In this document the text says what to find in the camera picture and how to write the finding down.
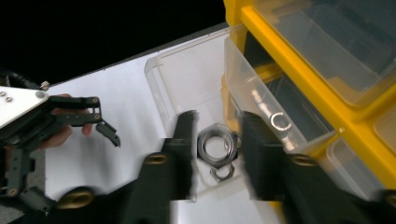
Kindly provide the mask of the yellow drawer cabinet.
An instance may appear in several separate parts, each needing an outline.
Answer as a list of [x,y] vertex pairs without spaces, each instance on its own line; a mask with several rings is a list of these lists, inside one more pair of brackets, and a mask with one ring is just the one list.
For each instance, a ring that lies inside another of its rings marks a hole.
[[[373,128],[374,118],[390,105],[396,105],[396,85],[367,105],[351,105],[262,18],[253,8],[253,0],[223,1],[230,27],[229,38],[254,70],[262,74],[265,80],[269,78],[264,74],[266,69],[283,71],[335,131],[334,137],[313,150],[292,153],[283,146],[284,151],[288,154],[304,154],[324,170],[321,162],[327,147],[337,139],[343,139],[381,181],[384,189],[396,189],[396,151],[381,141]],[[242,136],[242,114],[246,111],[240,113],[236,110],[225,75],[224,86],[224,117],[228,125]],[[268,203],[280,216],[281,223],[286,224],[281,203]]]

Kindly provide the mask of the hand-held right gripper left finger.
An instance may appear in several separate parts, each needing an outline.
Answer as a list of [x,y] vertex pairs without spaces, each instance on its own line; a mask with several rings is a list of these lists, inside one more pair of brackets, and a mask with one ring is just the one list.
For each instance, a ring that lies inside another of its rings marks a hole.
[[143,160],[138,178],[125,203],[120,224],[171,224],[171,202],[191,197],[192,147],[198,113],[177,116],[171,138],[159,152]]

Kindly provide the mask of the clear plastic drawer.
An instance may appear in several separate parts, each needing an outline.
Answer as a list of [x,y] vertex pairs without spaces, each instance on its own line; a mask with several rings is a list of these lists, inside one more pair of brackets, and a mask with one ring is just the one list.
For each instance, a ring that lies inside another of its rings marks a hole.
[[343,139],[337,139],[325,151],[322,167],[342,190],[363,200],[374,200],[384,185]]
[[197,158],[198,132],[215,123],[225,124],[220,89],[224,74],[224,41],[228,36],[228,28],[204,35],[149,58],[145,65],[166,137],[173,135],[179,114],[196,112],[192,167],[194,196],[198,201],[247,194],[238,160],[233,162],[233,176],[218,182],[210,174],[210,167]]
[[376,136],[391,150],[396,151],[396,105],[381,111],[373,121]]
[[257,73],[231,38],[225,40],[225,80],[232,102],[240,113],[259,116],[284,148],[304,153],[335,136],[329,122],[283,71]]
[[396,85],[396,0],[253,0],[253,8],[351,105]]

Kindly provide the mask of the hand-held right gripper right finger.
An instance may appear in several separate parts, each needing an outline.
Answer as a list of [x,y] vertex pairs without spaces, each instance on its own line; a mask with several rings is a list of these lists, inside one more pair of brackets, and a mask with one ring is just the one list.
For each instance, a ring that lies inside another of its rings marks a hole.
[[365,201],[341,190],[312,158],[288,154],[263,119],[242,114],[242,154],[252,197],[280,202],[286,224],[396,224],[396,189]]

